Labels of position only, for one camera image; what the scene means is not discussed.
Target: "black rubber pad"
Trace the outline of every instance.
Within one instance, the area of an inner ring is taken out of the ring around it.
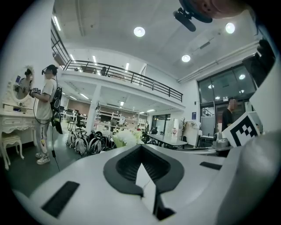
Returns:
[[[211,168],[211,169],[214,169],[214,170],[218,170],[218,171],[222,167],[222,165],[214,164],[214,163],[208,163],[208,162],[202,162],[202,163],[200,163],[200,166],[208,167],[208,168]]]
[[[58,217],[80,184],[67,181],[43,206],[42,209]]]

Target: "office chair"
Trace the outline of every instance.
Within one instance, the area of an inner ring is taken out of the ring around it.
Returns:
[[[77,114],[77,123],[76,123],[76,128],[75,130],[80,130],[80,131],[83,131],[84,129],[83,128],[86,128],[86,125],[84,122],[81,121],[82,117],[80,116],[80,113]]]

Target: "pipe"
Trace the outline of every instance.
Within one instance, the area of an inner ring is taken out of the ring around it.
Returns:
[[[227,58],[230,58],[231,56],[233,56],[237,53],[242,54],[242,53],[248,51],[249,49],[251,49],[252,47],[256,47],[256,45],[258,45],[258,43],[259,43],[259,41],[254,41],[254,42],[252,42],[248,45],[245,45],[245,46],[243,46],[243,47],[241,47],[241,48],[239,48],[239,49],[237,49],[237,50],[235,50],[235,51],[233,51],[233,52],[231,52],[231,53],[229,53],[229,54],[227,54],[227,55],[225,55],[221,58],[218,58],[217,60],[212,61],[211,63],[206,64],[205,66],[191,72],[190,74],[186,75],[185,77],[183,77],[181,79],[178,79],[177,81],[180,83],[182,81],[186,81],[186,80],[189,80],[191,78],[194,78],[196,75],[198,75],[200,72],[202,72],[206,68],[211,67],[213,65],[218,65],[221,61],[226,60]]]

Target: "white ceiling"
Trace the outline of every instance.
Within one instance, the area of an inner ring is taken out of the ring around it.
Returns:
[[[60,86],[63,89],[63,92],[67,97],[72,96],[75,97],[80,102],[91,103],[92,96],[95,91],[95,85],[83,83],[83,82],[60,82]],[[84,94],[89,98],[87,100],[79,93]],[[108,106],[120,106],[120,102],[123,101],[124,106],[123,109],[133,110],[136,112],[146,112],[150,109],[155,109],[156,112],[165,111],[165,110],[173,110],[173,108],[169,105],[153,101],[148,98],[144,98],[135,94],[126,93],[124,91],[119,91],[116,89],[102,87],[101,89],[101,97],[99,99],[100,104],[108,105]]]
[[[184,77],[256,39],[255,25],[248,12],[211,24],[192,19],[197,30],[190,32],[173,17],[173,11],[179,7],[179,0],[56,0],[54,12],[60,23],[60,36],[69,51],[122,53],[175,78]],[[231,35],[224,29],[227,22],[236,27]],[[142,38],[133,33],[137,26],[145,29]],[[208,41],[210,45],[200,49]],[[190,62],[181,61],[184,54],[191,56]],[[107,58],[110,56],[100,57],[109,64]]]

